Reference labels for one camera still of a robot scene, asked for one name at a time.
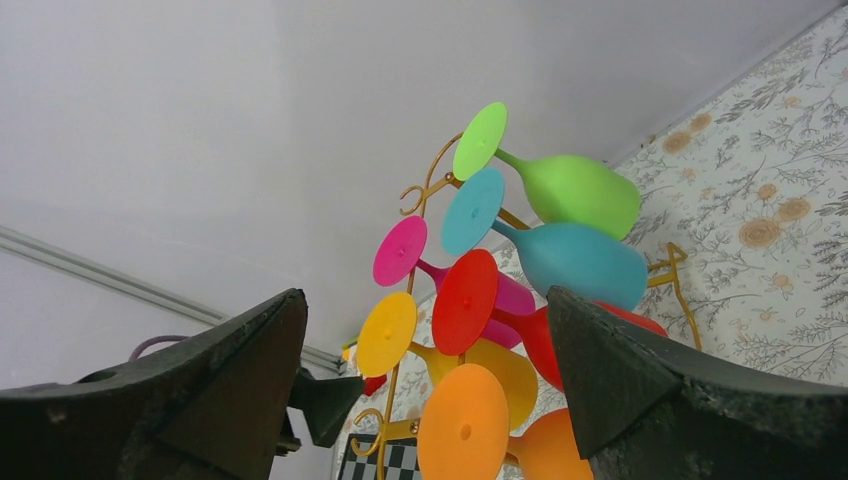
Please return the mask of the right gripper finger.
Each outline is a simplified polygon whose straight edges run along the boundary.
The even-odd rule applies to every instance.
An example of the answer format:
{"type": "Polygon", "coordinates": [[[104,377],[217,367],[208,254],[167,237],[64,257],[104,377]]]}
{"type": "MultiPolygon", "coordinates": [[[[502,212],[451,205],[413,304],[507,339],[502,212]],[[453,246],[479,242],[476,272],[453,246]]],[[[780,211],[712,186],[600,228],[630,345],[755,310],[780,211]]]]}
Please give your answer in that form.
{"type": "Polygon", "coordinates": [[[741,366],[554,286],[548,325],[598,479],[843,479],[847,391],[741,366]]]}

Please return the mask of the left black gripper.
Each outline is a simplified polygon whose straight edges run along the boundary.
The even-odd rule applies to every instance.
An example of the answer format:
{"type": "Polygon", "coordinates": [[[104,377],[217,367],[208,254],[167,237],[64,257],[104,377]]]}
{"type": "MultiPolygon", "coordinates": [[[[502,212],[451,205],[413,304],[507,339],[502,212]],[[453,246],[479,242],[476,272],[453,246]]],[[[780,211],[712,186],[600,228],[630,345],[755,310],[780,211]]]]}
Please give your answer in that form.
{"type": "Polygon", "coordinates": [[[331,448],[364,392],[300,365],[308,307],[286,290],[213,329],[70,384],[1,393],[5,479],[265,479],[297,452],[288,410],[331,448]]]}

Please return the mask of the blue plastic wine glass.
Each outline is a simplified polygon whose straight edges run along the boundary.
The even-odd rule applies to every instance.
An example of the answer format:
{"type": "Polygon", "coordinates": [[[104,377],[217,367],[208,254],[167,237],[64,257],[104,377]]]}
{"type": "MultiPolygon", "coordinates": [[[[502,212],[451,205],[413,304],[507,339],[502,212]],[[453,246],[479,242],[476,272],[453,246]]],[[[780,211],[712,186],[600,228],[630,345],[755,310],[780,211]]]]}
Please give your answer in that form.
{"type": "Polygon", "coordinates": [[[517,229],[499,219],[504,196],[505,180],[495,169],[485,168],[466,180],[444,215],[443,249],[461,256],[494,231],[514,244],[527,280],[541,295],[561,286],[623,310],[641,303],[648,266],[639,252],[578,223],[517,229]]]}

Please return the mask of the orange plastic wine glass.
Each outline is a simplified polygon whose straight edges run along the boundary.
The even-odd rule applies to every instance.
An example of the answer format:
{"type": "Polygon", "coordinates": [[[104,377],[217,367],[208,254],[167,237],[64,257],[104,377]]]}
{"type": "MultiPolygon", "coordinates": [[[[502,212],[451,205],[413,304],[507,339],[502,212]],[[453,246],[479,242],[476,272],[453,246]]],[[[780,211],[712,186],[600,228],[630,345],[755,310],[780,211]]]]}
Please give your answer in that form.
{"type": "Polygon", "coordinates": [[[569,410],[534,421],[521,435],[509,429],[505,391],[476,364],[451,370],[423,409],[417,460],[424,479],[496,479],[512,458],[525,479],[592,479],[578,452],[569,410]]]}

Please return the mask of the amber plastic wine glass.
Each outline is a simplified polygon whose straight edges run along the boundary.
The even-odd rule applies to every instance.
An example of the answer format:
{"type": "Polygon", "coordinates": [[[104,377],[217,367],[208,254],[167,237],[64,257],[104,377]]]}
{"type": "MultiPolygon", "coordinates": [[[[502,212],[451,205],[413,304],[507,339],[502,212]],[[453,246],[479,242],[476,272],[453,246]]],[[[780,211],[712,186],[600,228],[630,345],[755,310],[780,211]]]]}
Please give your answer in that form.
{"type": "MultiPolygon", "coordinates": [[[[407,352],[412,352],[427,365],[431,383],[438,385],[459,365],[459,358],[414,342],[416,325],[417,306],[410,294],[395,292],[384,297],[368,315],[360,331],[358,370],[367,377],[377,377],[393,370],[407,352]]],[[[506,396],[510,427],[521,426],[535,409],[538,395],[538,377],[530,360],[480,338],[465,352],[465,361],[480,365],[494,374],[506,396]]]]}

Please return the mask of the red plastic wine glass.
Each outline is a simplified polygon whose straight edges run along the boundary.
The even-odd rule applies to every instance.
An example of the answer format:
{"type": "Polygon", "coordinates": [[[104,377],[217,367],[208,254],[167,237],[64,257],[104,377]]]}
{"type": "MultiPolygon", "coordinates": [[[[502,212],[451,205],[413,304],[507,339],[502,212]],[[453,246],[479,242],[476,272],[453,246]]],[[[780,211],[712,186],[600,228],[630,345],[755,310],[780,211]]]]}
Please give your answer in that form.
{"type": "MultiPolygon", "coordinates": [[[[636,285],[644,294],[648,284],[648,265],[637,254],[639,268],[624,268],[613,265],[601,275],[601,286],[612,287],[612,293],[619,290],[621,272],[624,272],[625,287],[636,285]]],[[[482,337],[483,330],[494,318],[515,330],[523,341],[527,355],[533,366],[545,381],[560,392],[564,392],[559,365],[551,338],[548,322],[548,307],[540,307],[529,314],[509,313],[496,307],[500,292],[500,271],[493,255],[483,249],[472,249],[462,255],[445,277],[443,289],[437,294],[433,312],[433,338],[436,348],[446,355],[466,353],[482,337]]],[[[668,337],[667,332],[656,321],[633,313],[630,310],[601,301],[593,295],[583,295],[588,290],[574,290],[566,287],[574,285],[554,285],[561,290],[569,290],[579,298],[591,301],[618,320],[635,325],[646,331],[668,337]]]]}

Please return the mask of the green plastic wine glass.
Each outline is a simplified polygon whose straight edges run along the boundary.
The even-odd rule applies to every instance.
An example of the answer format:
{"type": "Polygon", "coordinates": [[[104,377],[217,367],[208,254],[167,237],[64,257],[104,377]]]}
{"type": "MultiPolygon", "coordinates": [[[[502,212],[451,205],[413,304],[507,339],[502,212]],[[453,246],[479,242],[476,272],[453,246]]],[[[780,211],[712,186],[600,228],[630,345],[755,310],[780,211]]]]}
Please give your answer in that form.
{"type": "Polygon", "coordinates": [[[492,102],[468,123],[453,156],[452,172],[469,180],[494,158],[514,169],[539,220],[594,227],[615,240],[624,239],[640,215],[636,185],[605,164],[575,154],[522,159],[501,146],[509,120],[507,106],[492,102]]]}

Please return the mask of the magenta plastic wine glass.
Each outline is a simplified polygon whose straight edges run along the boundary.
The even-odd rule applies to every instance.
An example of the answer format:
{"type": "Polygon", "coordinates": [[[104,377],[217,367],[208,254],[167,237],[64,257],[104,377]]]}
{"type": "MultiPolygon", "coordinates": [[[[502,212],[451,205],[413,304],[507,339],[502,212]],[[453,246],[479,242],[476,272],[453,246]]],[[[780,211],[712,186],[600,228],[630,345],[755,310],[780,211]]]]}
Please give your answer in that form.
{"type": "MultiPolygon", "coordinates": [[[[383,287],[398,284],[415,268],[426,273],[434,282],[436,292],[442,287],[450,267],[440,268],[421,259],[428,238],[428,225],[418,215],[399,221],[384,237],[373,263],[373,279],[383,287]]],[[[503,272],[498,274],[495,307],[516,315],[536,310],[531,291],[503,272]]]]}

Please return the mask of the gold wire glass rack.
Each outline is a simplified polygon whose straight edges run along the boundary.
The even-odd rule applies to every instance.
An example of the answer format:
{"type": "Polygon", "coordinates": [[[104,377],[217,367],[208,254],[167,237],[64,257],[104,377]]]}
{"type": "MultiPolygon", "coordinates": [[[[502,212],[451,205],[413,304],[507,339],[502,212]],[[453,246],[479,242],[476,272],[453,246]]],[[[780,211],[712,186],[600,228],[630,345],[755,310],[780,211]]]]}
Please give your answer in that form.
{"type": "MultiPolygon", "coordinates": [[[[428,172],[427,172],[427,175],[426,175],[426,178],[425,178],[425,181],[424,181],[423,184],[413,185],[413,186],[407,188],[407,190],[405,190],[401,194],[402,197],[406,197],[413,191],[418,193],[418,199],[416,200],[415,204],[412,207],[410,207],[406,210],[402,209],[400,211],[400,214],[403,216],[403,219],[408,217],[408,216],[411,216],[411,215],[418,215],[418,216],[421,216],[425,220],[426,206],[427,206],[428,199],[431,196],[437,194],[440,190],[442,190],[443,188],[445,188],[448,185],[450,185],[450,186],[452,186],[456,189],[460,189],[462,187],[463,181],[456,179],[454,177],[452,171],[445,173],[438,180],[436,180],[434,178],[434,172],[435,172],[439,162],[442,160],[444,155],[448,152],[448,150],[452,146],[455,146],[455,145],[458,144],[458,141],[459,141],[461,136],[462,136],[462,133],[458,133],[453,138],[451,138],[441,148],[441,150],[438,152],[438,154],[436,155],[434,160],[431,162],[430,167],[429,167],[428,172]]],[[[411,296],[412,296],[413,287],[415,286],[415,271],[416,270],[418,270],[418,269],[415,268],[411,274],[409,274],[407,277],[405,277],[403,279],[407,282],[405,292],[410,294],[411,296]]],[[[464,354],[458,356],[458,358],[459,358],[459,365],[465,362],[465,355],[464,354]]],[[[393,412],[394,400],[395,400],[395,396],[396,396],[397,383],[398,383],[398,380],[400,378],[400,366],[403,362],[403,359],[401,360],[401,362],[398,366],[394,367],[393,370],[386,373],[386,375],[388,377],[387,382],[389,383],[389,387],[388,387],[387,400],[386,400],[385,407],[383,409],[364,410],[364,411],[360,412],[358,414],[358,416],[353,420],[353,423],[355,425],[357,425],[368,416],[373,416],[373,417],[376,418],[378,430],[377,430],[377,433],[375,435],[376,438],[374,440],[374,443],[369,448],[363,449],[360,446],[360,444],[357,440],[353,440],[352,449],[353,449],[353,452],[356,455],[364,456],[364,457],[367,457],[367,456],[369,456],[369,455],[371,455],[375,452],[378,453],[377,479],[385,479],[383,460],[384,460],[384,454],[385,454],[387,442],[391,441],[391,440],[401,440],[401,439],[415,438],[417,436],[418,427],[420,425],[420,418],[419,417],[411,417],[411,418],[403,420],[403,421],[400,421],[400,420],[394,421],[392,419],[392,412],[393,412]]]]}

